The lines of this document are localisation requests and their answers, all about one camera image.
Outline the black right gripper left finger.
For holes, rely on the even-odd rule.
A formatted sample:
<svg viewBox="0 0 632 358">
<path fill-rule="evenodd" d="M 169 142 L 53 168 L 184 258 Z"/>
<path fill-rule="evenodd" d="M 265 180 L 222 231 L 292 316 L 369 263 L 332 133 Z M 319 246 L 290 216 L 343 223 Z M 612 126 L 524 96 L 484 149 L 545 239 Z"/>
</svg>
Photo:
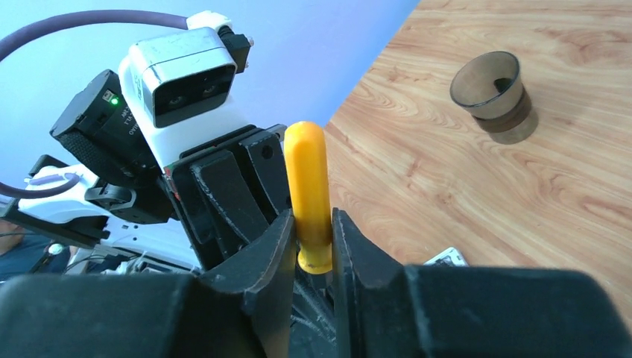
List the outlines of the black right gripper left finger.
<svg viewBox="0 0 632 358">
<path fill-rule="evenodd" d="M 199 277 L 210 293 L 210 357 L 287 357 L 297 248 L 281 213 L 255 241 Z"/>
</svg>

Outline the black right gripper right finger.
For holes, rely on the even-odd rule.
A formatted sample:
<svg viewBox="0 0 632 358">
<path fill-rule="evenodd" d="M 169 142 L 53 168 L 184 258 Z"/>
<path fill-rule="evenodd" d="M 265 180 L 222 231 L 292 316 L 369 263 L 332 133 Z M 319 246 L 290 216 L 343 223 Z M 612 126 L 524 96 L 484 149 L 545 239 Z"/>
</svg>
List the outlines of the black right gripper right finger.
<svg viewBox="0 0 632 358">
<path fill-rule="evenodd" d="M 410 298 L 403 266 L 347 212 L 332 211 L 334 309 L 340 357 L 409 357 Z"/>
</svg>

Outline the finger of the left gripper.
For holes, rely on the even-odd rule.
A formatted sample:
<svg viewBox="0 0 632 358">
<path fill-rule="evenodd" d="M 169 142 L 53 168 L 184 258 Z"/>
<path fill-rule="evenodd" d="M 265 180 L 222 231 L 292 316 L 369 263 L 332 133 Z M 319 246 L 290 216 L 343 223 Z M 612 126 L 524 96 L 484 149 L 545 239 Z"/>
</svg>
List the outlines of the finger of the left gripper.
<svg viewBox="0 0 632 358">
<path fill-rule="evenodd" d="M 223 242 L 251 243 L 268 228 L 232 152 L 216 151 L 194 161 L 191 170 Z"/>
<path fill-rule="evenodd" d="M 246 155 L 247 183 L 264 214 L 280 214 L 290 207 L 285 160 L 279 138 L 253 131 L 240 142 Z"/>
</svg>

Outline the yellow handled screwdriver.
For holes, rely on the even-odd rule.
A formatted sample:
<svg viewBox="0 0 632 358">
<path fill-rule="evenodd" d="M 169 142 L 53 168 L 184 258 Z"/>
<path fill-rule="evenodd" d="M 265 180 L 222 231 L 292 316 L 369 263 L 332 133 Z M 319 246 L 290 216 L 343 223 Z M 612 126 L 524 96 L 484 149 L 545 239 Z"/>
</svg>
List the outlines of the yellow handled screwdriver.
<svg viewBox="0 0 632 358">
<path fill-rule="evenodd" d="M 297 122 L 285 131 L 285 165 L 300 243 L 298 264 L 309 274 L 332 270 L 332 210 L 323 128 Z"/>
</svg>

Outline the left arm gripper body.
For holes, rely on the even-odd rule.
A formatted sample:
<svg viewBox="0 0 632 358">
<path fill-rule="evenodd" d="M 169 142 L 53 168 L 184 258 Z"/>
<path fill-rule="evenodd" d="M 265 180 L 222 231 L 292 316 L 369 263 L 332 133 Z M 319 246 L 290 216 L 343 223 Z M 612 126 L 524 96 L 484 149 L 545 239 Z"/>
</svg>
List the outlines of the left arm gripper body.
<svg viewBox="0 0 632 358">
<path fill-rule="evenodd" d="M 202 267 L 211 269 L 249 243 L 222 241 L 192 164 L 216 151 L 230 151 L 248 185 L 240 142 L 258 130 L 264 129 L 248 125 L 225 134 L 162 171 L 121 94 L 118 75 L 104 70 L 70 101 L 50 134 L 96 174 L 96 184 L 85 194 L 90 204 L 140 224 L 180 221 Z M 270 133 L 281 145 L 280 135 Z"/>
</svg>

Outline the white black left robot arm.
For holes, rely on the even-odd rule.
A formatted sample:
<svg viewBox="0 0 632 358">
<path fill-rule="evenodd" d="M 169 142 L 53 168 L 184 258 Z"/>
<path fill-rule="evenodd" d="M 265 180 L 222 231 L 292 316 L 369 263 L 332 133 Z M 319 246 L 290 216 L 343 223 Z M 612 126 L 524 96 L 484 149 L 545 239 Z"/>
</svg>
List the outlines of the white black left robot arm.
<svg viewBox="0 0 632 358">
<path fill-rule="evenodd" d="M 128 254 L 139 273 L 30 274 L 1 289 L 3 357 L 286 357 L 296 249 L 279 137 L 216 108 L 161 169 L 106 70 L 51 129 L 3 219 Z"/>
</svg>

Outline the small white remote control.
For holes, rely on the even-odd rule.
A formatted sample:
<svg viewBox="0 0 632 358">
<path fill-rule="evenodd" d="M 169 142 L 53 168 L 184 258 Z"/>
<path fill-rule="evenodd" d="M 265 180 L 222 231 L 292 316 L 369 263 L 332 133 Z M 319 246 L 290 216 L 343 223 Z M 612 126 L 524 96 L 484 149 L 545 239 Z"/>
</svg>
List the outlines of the small white remote control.
<svg viewBox="0 0 632 358">
<path fill-rule="evenodd" d="M 467 267 L 463 254 L 454 247 L 448 247 L 424 263 L 425 266 Z"/>
</svg>

